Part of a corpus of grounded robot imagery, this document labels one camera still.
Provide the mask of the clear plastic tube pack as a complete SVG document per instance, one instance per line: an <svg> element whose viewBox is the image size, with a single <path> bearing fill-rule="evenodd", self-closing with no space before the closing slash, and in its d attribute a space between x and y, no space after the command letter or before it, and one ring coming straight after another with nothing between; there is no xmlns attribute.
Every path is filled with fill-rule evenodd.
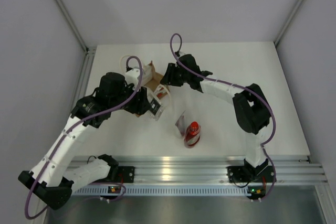
<svg viewBox="0 0 336 224"><path fill-rule="evenodd" d="M183 111L182 114L179 116L177 121L175 122L175 126L178 129L179 134L181 137L184 137L186 134L186 111Z"/></svg>

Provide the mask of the burlap watermelon canvas bag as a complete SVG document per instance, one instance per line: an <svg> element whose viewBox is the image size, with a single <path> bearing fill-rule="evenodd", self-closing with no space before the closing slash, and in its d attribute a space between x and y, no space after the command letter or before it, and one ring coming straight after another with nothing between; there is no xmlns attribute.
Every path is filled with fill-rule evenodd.
<svg viewBox="0 0 336 224"><path fill-rule="evenodd" d="M123 74L129 71L132 68L139 67L130 67L129 61L132 56L126 55L120 58L119 66ZM140 60L140 65L142 67L142 83L141 87L146 89L146 98L147 98L147 89L151 89L153 93L160 99L164 109L172 104L172 97L167 85L160 84L163 76L155 71L153 62L151 61L147 65L143 65Z"/></svg>

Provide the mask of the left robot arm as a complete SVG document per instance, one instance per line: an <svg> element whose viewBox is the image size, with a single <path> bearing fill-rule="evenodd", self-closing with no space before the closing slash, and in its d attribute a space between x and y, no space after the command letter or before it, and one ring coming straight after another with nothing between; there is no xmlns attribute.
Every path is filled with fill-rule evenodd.
<svg viewBox="0 0 336 224"><path fill-rule="evenodd" d="M127 110L145 114L150 109L147 90L141 86L143 73L130 69L125 75L108 72L91 95L79 99L70 113L66 126L41 161L31 170L24 170L18 180L49 208L58 210L71 195L93 182L129 181L124 167L112 156L102 154L72 172L67 171L78 149L112 112Z"/></svg>

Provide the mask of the red shampoo bottle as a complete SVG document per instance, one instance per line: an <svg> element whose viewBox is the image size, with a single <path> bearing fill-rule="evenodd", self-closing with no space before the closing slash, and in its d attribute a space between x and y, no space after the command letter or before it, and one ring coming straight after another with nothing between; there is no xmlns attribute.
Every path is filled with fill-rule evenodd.
<svg viewBox="0 0 336 224"><path fill-rule="evenodd" d="M184 136L184 145L188 148L194 147L201 138L201 126L196 122L192 122L186 129Z"/></svg>

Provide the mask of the clear bottle grey cap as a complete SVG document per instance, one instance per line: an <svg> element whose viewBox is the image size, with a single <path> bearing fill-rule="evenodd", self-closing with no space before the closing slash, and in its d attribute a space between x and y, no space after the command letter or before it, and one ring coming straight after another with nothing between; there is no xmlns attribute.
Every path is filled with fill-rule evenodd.
<svg viewBox="0 0 336 224"><path fill-rule="evenodd" d="M147 99L150 105L149 115L152 119L158 121L164 111L164 106L151 89L147 89Z"/></svg>

